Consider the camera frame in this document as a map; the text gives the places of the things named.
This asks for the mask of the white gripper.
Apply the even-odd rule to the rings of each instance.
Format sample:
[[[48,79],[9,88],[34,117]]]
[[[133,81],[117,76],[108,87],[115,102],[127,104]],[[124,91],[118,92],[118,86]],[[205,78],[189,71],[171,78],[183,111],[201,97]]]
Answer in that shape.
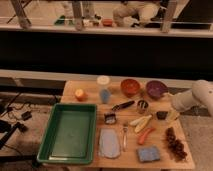
[[[179,112],[186,111],[190,108],[190,97],[187,95],[164,93],[164,97],[171,99],[171,105],[175,109],[168,112],[166,117],[168,123],[175,121],[180,116]]]

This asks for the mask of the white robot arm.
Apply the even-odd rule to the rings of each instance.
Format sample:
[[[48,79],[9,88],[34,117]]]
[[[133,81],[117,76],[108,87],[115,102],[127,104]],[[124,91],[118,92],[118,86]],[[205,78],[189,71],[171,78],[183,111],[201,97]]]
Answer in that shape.
[[[213,83],[206,80],[197,80],[188,90],[170,96],[166,121],[171,123],[181,114],[199,116],[201,112],[213,116]]]

